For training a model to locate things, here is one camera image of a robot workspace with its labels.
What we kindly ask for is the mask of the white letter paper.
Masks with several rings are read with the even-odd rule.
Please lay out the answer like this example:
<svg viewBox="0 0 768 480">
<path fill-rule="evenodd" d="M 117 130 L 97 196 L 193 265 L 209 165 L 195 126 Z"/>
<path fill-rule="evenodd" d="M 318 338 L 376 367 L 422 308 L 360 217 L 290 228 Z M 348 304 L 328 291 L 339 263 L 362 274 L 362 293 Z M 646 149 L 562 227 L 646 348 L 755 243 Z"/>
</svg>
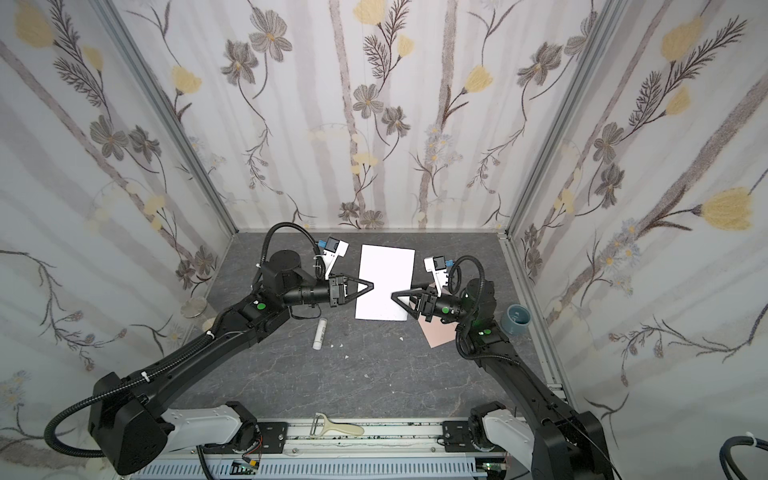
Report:
<svg viewBox="0 0 768 480">
<path fill-rule="evenodd" d="M 359 277 L 374 288 L 356 300 L 355 318 L 366 321 L 406 321 L 408 314 L 391 299 L 396 291 L 411 288 L 413 249 L 363 245 Z"/>
</svg>

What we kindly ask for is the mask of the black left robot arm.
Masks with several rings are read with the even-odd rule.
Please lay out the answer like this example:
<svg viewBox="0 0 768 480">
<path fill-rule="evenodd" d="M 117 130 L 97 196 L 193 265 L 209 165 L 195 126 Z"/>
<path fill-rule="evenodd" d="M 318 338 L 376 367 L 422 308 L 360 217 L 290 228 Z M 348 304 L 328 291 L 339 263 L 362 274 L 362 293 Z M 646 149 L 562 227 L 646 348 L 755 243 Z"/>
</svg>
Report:
<svg viewBox="0 0 768 480">
<path fill-rule="evenodd" d="M 314 273 L 304 271 L 292 250 L 261 261 L 251 291 L 219 313 L 210 329 L 142 370 L 102 377 L 90 397 L 49 421 L 45 443 L 66 456 L 106 458 L 120 475 L 141 470 L 169 450 L 258 448 L 263 440 L 258 420 L 237 401 L 200 413 L 173 413 L 170 406 L 226 360 L 268 338 L 291 319 L 293 307 L 337 307 L 374 288 L 367 280 L 328 275 L 321 255 L 315 255 L 314 267 Z M 359 288 L 351 293 L 353 281 Z"/>
</svg>

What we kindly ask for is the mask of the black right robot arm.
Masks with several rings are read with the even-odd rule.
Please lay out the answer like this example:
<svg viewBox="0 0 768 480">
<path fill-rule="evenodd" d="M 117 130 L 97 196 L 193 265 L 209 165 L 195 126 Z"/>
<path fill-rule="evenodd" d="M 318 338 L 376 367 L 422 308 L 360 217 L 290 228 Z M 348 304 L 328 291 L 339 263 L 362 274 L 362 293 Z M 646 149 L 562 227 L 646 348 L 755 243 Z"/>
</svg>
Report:
<svg viewBox="0 0 768 480">
<path fill-rule="evenodd" d="M 454 323 L 459 355 L 496 380 L 521 412 L 523 421 L 505 407 L 475 409 L 469 424 L 477 448 L 500 447 L 534 479 L 621 477 L 596 416 L 575 410 L 539 379 L 494 319 L 493 282 L 473 279 L 459 294 L 439 294 L 424 284 L 391 299 L 415 319 Z"/>
</svg>

